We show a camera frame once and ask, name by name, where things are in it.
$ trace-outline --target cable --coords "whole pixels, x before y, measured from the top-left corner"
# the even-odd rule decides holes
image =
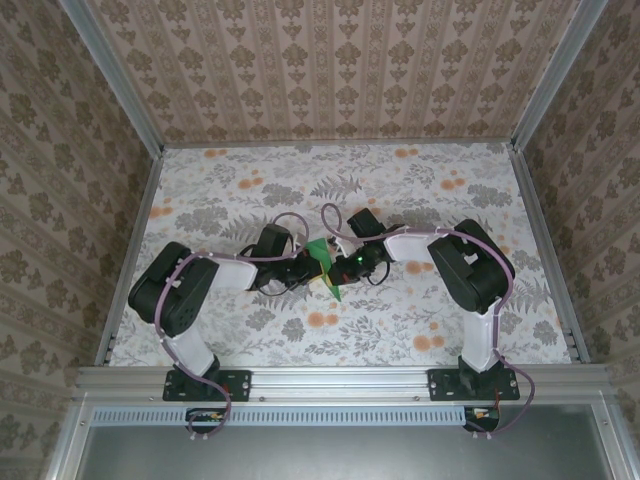
[[[251,245],[247,245],[246,247],[244,247],[242,250],[240,250],[240,253],[238,255],[246,257],[247,253],[253,251],[253,249],[257,247],[257,245],[255,243],[252,243]]]
[[[191,440],[195,440],[196,435],[198,435],[194,430],[193,430],[193,422],[196,418],[198,417],[202,417],[202,416],[210,416],[212,419],[215,420],[215,418],[213,417],[213,415],[217,415],[218,412],[216,411],[206,411],[206,410],[201,410],[199,412],[193,412],[191,414],[191,416],[189,417],[189,421],[187,422],[187,430],[189,431],[189,433],[191,434]],[[209,438],[209,434],[214,435],[214,430],[212,430],[211,432],[207,432],[207,433],[203,433],[202,434],[202,438],[203,440],[206,440],[207,438]]]
[[[224,424],[229,419],[229,416],[231,415],[231,397],[229,396],[227,391],[224,388],[222,388],[220,385],[218,385],[217,383],[212,382],[208,378],[204,378],[204,377],[192,372],[191,370],[189,370],[188,367],[182,365],[182,363],[180,362],[180,359],[178,358],[178,356],[174,353],[174,351],[169,346],[169,342],[166,341],[166,336],[167,335],[165,334],[164,330],[160,326],[160,318],[162,316],[162,307],[164,306],[164,302],[167,299],[167,295],[169,294],[169,290],[173,286],[173,283],[180,276],[180,273],[182,273],[182,271],[187,267],[187,265],[189,265],[195,259],[202,258],[203,256],[204,255],[201,254],[201,253],[192,253],[187,258],[185,258],[176,267],[176,269],[173,271],[173,273],[169,277],[169,280],[167,281],[166,285],[162,289],[162,292],[160,293],[160,297],[158,297],[158,304],[156,305],[156,311],[155,311],[154,318],[153,318],[153,324],[155,326],[156,333],[160,337],[160,343],[162,344],[165,352],[167,352],[169,357],[171,357],[171,359],[173,360],[174,365],[176,367],[178,367],[180,370],[182,370],[185,373],[185,375],[187,375],[188,377],[192,378],[193,380],[195,380],[197,382],[201,382],[201,383],[204,383],[206,385],[210,385],[215,390],[220,392],[222,394],[222,396],[224,397],[224,400],[226,402],[226,408],[225,408],[224,417],[222,418],[220,423],[210,432],[211,436],[213,436],[213,435],[215,435],[216,433],[218,433],[220,431],[220,429],[224,426]]]
[[[493,408],[498,410],[498,414],[500,413],[500,392],[497,388],[494,389],[496,392],[496,403],[493,404]]]
[[[285,288],[283,291],[278,292],[278,293],[267,293],[264,290],[262,290],[262,287],[258,288],[258,291],[267,296],[267,297],[279,297],[280,295],[284,295],[285,293],[287,293],[289,290],[291,290],[289,287]]]
[[[387,271],[384,273],[384,277],[382,277],[382,280],[380,280],[377,283],[373,283],[371,281],[371,275],[367,275],[367,281],[373,285],[374,287],[379,287],[380,285],[382,285],[384,283],[384,281],[389,277],[389,273],[391,273],[391,262],[386,262],[387,263]]]
[[[302,222],[302,225],[304,226],[304,230],[305,230],[305,234],[304,234],[304,241],[301,242],[300,247],[293,250],[291,253],[285,254],[285,255],[281,255],[279,257],[259,257],[259,258],[252,258],[251,261],[252,262],[275,262],[278,260],[286,260],[287,258],[293,258],[296,255],[298,255],[298,253],[302,252],[302,250],[304,250],[305,245],[307,244],[307,242],[309,241],[309,224],[307,223],[307,221],[304,219],[304,217],[298,213],[295,212],[284,212],[281,213],[279,215],[276,215],[276,217],[272,220],[273,223],[276,223],[277,220],[279,220],[280,218],[284,217],[284,216],[293,216],[296,217],[297,219],[299,219]],[[191,253],[188,257],[186,257],[182,262],[180,262],[177,266],[176,269],[173,271],[173,273],[171,274],[171,276],[169,277],[169,279],[167,280],[167,283],[165,284],[164,288],[162,289],[162,292],[160,292],[160,296],[158,297],[158,303],[156,305],[156,310],[154,313],[154,317],[153,317],[153,324],[156,330],[156,333],[158,334],[158,337],[160,337],[160,343],[162,345],[162,347],[164,348],[165,352],[167,352],[167,355],[169,355],[169,357],[171,358],[171,360],[173,360],[174,365],[179,368],[180,370],[182,370],[184,372],[185,375],[187,375],[189,378],[197,381],[197,382],[201,382],[204,383],[206,385],[209,385],[211,387],[213,387],[215,390],[217,390],[218,392],[220,392],[222,394],[222,396],[225,399],[226,402],[226,408],[225,408],[225,413],[224,413],[224,417],[222,418],[222,420],[220,421],[220,423],[209,433],[210,436],[213,436],[215,434],[217,434],[220,429],[224,426],[224,424],[228,421],[229,416],[231,415],[231,397],[229,396],[229,393],[227,393],[227,391],[222,388],[220,385],[218,385],[215,382],[212,382],[211,380],[204,378],[194,372],[192,372],[191,370],[189,370],[188,367],[182,365],[182,363],[180,362],[180,359],[178,358],[178,356],[175,354],[175,352],[171,349],[171,347],[169,346],[169,342],[166,341],[166,333],[164,332],[164,330],[162,329],[162,327],[160,326],[160,319],[162,316],[162,308],[164,307],[164,302],[167,299],[167,296],[169,295],[169,291],[171,290],[171,287],[173,286],[174,282],[176,281],[176,279],[180,276],[180,273],[182,273],[182,271],[187,267],[187,265],[189,265],[191,262],[193,262],[195,259],[197,258],[222,258],[222,259],[231,259],[231,260],[238,260],[238,255],[228,255],[228,254],[224,254],[224,253],[214,253],[214,252],[208,252],[208,253],[198,253],[198,252],[194,252]]]
[[[332,208],[338,217],[337,229],[334,229],[333,227],[331,227],[327,222],[327,219],[325,218],[326,217],[325,212],[327,208]],[[442,235],[442,236],[453,235],[477,245],[478,247],[482,248],[485,252],[487,252],[489,255],[491,255],[498,262],[498,264],[500,265],[500,267],[502,267],[502,270],[504,270],[504,273],[507,277],[507,291],[502,297],[502,299],[496,304],[493,310],[493,353],[494,355],[496,355],[496,357],[498,357],[498,360],[502,362],[502,364],[505,367],[512,369],[514,372],[519,373],[525,379],[527,379],[527,381],[529,382],[529,385],[531,385],[531,391],[529,392],[529,397],[527,398],[524,406],[522,407],[522,410],[520,410],[518,415],[516,415],[516,417],[504,427],[498,428],[497,430],[494,430],[493,432],[489,433],[485,431],[482,427],[479,427],[478,425],[472,422],[467,422],[467,423],[469,423],[469,425],[476,428],[480,432],[484,433],[487,436],[487,438],[491,438],[491,435],[496,435],[498,433],[505,432],[510,428],[512,428],[516,424],[516,422],[520,420],[520,418],[522,418],[522,416],[527,412],[527,410],[531,406],[531,402],[533,402],[533,398],[536,393],[536,385],[533,379],[531,378],[531,376],[527,372],[509,363],[504,358],[504,355],[500,353],[500,350],[498,348],[498,334],[500,333],[500,309],[507,303],[507,301],[509,300],[509,297],[511,297],[511,294],[513,293],[513,277],[511,275],[511,270],[509,270],[509,267],[507,266],[506,262],[498,254],[498,252],[496,252],[493,248],[491,248],[482,240],[478,240],[477,238],[471,235],[467,235],[466,233],[458,232],[457,230],[453,230],[450,228],[441,228],[441,227],[436,227],[433,230],[422,230],[418,228],[404,227],[404,228],[399,228],[398,230],[394,230],[392,232],[383,233],[381,235],[375,235],[373,237],[363,237],[363,238],[344,235],[339,231],[340,228],[342,227],[342,214],[340,213],[340,209],[338,208],[338,206],[334,203],[325,203],[322,206],[322,208],[320,209],[320,218],[322,219],[322,223],[324,224],[325,228],[329,230],[329,232],[331,232],[332,235],[338,238],[342,238],[343,240],[348,240],[352,243],[362,243],[362,242],[370,242],[374,240],[382,240],[385,238],[393,237],[395,235],[402,235],[404,233],[421,233],[421,234],[428,234],[428,235],[436,234],[436,235]]]

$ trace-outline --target black cable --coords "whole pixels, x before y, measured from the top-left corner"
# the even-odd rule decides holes
[[[382,285],[382,283],[389,277],[389,272],[391,272],[391,263],[390,262],[386,262],[386,263],[387,263],[387,271],[385,272],[384,277],[382,277],[382,280],[380,280],[377,283],[373,283],[371,281],[371,276],[370,275],[367,276],[367,281],[374,287],[378,287]]]
[[[279,297],[280,295],[284,295],[285,293],[287,293],[290,290],[289,287],[287,287],[286,289],[284,289],[282,292],[278,292],[278,293],[267,293],[264,290],[262,290],[262,287],[258,288],[258,291],[267,296],[267,297]]]
[[[247,245],[242,250],[240,250],[240,253],[238,255],[240,255],[241,257],[244,257],[248,252],[252,251],[255,247],[256,247],[255,243],[252,243],[251,245]]]

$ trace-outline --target table surface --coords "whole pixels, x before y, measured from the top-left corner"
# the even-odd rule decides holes
[[[522,364],[570,362],[503,144],[168,150],[134,281],[170,241],[236,253],[284,211],[307,219],[312,240],[327,237],[319,212],[328,201],[345,218],[368,207],[386,225],[478,221],[516,269],[501,350]],[[282,224],[302,232],[295,219]],[[383,285],[341,287],[341,296],[336,301],[321,281],[280,297],[212,290],[198,328],[226,366],[456,363],[464,312],[433,264],[393,264]],[[152,326],[127,306],[110,365],[170,364]]]

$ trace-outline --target mounting base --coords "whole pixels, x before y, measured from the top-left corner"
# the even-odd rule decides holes
[[[232,402],[249,401],[251,370],[217,370],[211,380],[229,393]],[[224,402],[222,394],[213,387],[177,369],[167,373],[162,399],[165,402]]]
[[[497,407],[465,407],[463,425],[467,432],[493,432],[500,423],[500,410]]]
[[[427,370],[429,396],[432,402],[456,400],[519,400],[520,389],[513,370],[497,363],[490,370],[477,373],[458,359],[459,368]]]
[[[192,423],[191,431],[204,435],[211,433],[224,418],[225,408],[190,408],[186,411],[184,421]],[[193,423],[208,423],[209,425],[193,425]]]

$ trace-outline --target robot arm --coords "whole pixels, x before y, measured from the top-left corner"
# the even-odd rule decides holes
[[[359,238],[397,231],[402,226],[385,229],[375,216],[364,209],[347,223]],[[480,240],[494,250],[508,266],[512,278],[515,270],[484,229],[473,220],[464,220],[455,231]],[[508,280],[495,258],[474,243],[455,235],[398,233],[383,240],[367,242],[348,257],[338,257],[329,271],[334,285],[359,281],[369,276],[382,262],[415,260],[433,262],[449,294],[467,313],[464,316],[462,361],[477,373],[490,370],[498,358],[497,329],[493,307],[506,294]]]
[[[210,254],[192,260],[169,289],[160,316],[165,340],[179,363],[197,376],[215,381],[220,363],[198,332],[195,320],[212,288],[261,290],[271,280],[278,280],[287,290],[304,285],[322,274],[320,262],[304,249],[295,257],[271,262],[252,262],[252,258],[282,257],[293,237],[275,224],[268,224],[258,242],[245,249],[248,256]],[[129,306],[140,318],[154,323],[160,294],[176,267],[189,250],[170,242],[138,279],[129,294]]]
[[[375,216],[364,209],[347,223],[359,238],[397,231],[402,225],[385,229]],[[482,227],[464,220],[455,227],[460,234],[482,241],[508,266],[513,266],[500,252]],[[283,258],[289,231],[275,224],[267,225],[258,242],[244,252],[248,256],[203,254],[192,260],[168,290],[160,315],[165,340],[177,357],[177,363],[193,374],[217,381],[220,363],[200,336],[195,320],[210,288],[261,290],[271,280],[279,280],[287,289],[303,285],[322,273],[320,263],[307,250]],[[176,242],[169,243],[136,282],[129,295],[129,305],[143,321],[154,323],[158,301],[176,267],[191,251]],[[279,257],[258,262],[257,259]],[[464,317],[464,346],[459,363],[458,384],[471,396],[489,391],[494,394],[496,372],[502,364],[495,354],[498,329],[492,318],[493,305],[507,292],[505,271],[485,250],[455,235],[402,232],[364,245],[351,255],[339,256],[328,272],[333,285],[355,283],[368,277],[380,263],[408,260],[433,261],[449,294],[467,313]]]

